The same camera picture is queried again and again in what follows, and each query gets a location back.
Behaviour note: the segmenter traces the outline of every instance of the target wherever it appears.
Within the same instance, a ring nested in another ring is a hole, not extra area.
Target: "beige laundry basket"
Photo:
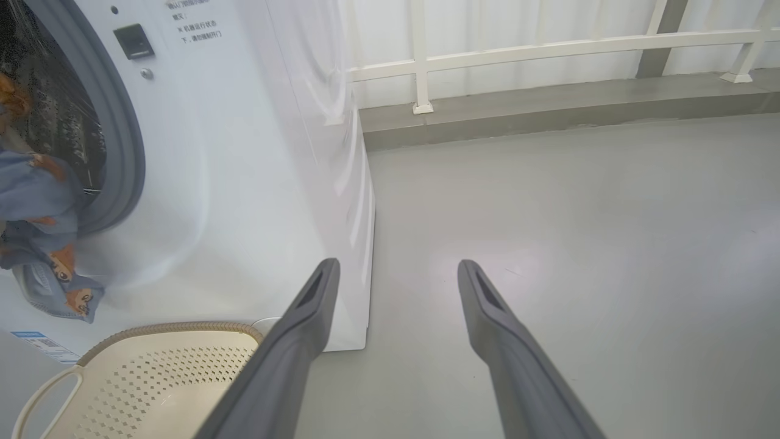
[[[250,325],[194,322],[126,330],[92,348],[49,380],[16,420],[57,383],[76,387],[43,434],[52,439],[190,439],[262,342]]]

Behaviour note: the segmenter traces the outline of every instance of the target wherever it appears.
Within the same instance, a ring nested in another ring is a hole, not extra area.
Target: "qr code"
[[[39,338],[37,341],[47,345],[49,348],[59,348],[59,344],[56,344],[54,341],[51,341],[48,338]]]

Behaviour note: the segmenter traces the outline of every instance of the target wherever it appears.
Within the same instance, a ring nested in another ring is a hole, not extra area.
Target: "glossy floor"
[[[780,116],[378,152],[368,346],[297,437],[498,438],[456,286],[479,262],[608,437],[777,437]]]

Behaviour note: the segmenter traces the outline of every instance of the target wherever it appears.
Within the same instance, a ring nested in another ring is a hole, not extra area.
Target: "washing machine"
[[[6,274],[3,330],[81,355],[152,323],[272,322],[336,257],[326,350],[365,346],[376,204],[336,0],[0,1],[94,109],[69,153],[90,195],[76,271],[106,286],[87,324]]]

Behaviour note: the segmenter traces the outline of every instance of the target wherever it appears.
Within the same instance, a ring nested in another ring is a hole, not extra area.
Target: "blue cloth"
[[[73,242],[85,196],[62,160],[2,149],[0,268],[12,269],[25,299],[52,316],[92,323],[104,289],[76,274]]]

